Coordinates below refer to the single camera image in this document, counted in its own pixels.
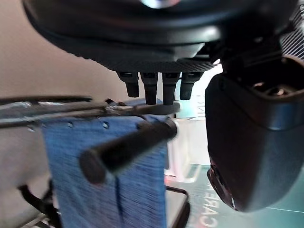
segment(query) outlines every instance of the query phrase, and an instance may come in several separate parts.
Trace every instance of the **black handle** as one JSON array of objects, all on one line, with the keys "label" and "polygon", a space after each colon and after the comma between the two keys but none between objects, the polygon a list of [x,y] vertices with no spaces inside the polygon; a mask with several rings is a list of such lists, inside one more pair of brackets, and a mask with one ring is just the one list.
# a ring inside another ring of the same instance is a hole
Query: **black handle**
[{"label": "black handle", "polygon": [[137,132],[83,152],[79,158],[80,168],[90,183],[103,183],[140,155],[173,139],[176,134],[177,126],[171,119],[148,123]]}]

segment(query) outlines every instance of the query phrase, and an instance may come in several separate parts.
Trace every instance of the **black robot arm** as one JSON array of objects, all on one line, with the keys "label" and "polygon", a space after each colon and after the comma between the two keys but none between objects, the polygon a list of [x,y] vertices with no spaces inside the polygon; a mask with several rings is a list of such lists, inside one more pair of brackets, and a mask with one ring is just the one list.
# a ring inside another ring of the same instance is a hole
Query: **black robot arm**
[{"label": "black robot arm", "polygon": [[303,64],[283,56],[297,0],[23,0],[33,27],[59,48],[116,71],[137,97],[164,103],[182,80],[191,95],[221,59],[224,72],[206,90],[209,180],[235,210],[278,201],[303,164]]}]

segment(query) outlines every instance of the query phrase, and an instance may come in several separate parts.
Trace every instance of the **blue fabric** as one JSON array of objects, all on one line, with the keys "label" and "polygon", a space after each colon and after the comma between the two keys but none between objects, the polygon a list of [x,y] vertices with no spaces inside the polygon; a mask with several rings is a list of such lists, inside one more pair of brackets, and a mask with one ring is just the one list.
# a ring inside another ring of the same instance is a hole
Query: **blue fabric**
[{"label": "blue fabric", "polygon": [[[146,118],[150,122],[165,119],[152,115]],[[69,118],[45,124],[48,162],[64,228],[166,227],[163,174],[166,145],[139,158],[115,180],[100,186],[90,184],[78,164],[81,152],[136,131],[142,121],[130,116]]]}]

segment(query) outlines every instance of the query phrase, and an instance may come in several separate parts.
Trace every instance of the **white wall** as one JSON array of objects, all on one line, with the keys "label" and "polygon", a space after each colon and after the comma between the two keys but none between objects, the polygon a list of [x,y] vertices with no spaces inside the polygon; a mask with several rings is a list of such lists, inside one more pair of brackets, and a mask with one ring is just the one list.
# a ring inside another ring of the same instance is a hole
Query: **white wall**
[{"label": "white wall", "polygon": [[[144,96],[142,85],[140,94]],[[20,0],[1,0],[0,97],[25,95],[127,99],[125,84],[115,72],[53,46],[28,23]],[[39,131],[0,130],[0,228],[14,228],[35,214],[16,186],[30,183],[40,195],[46,188],[47,174]]]}]

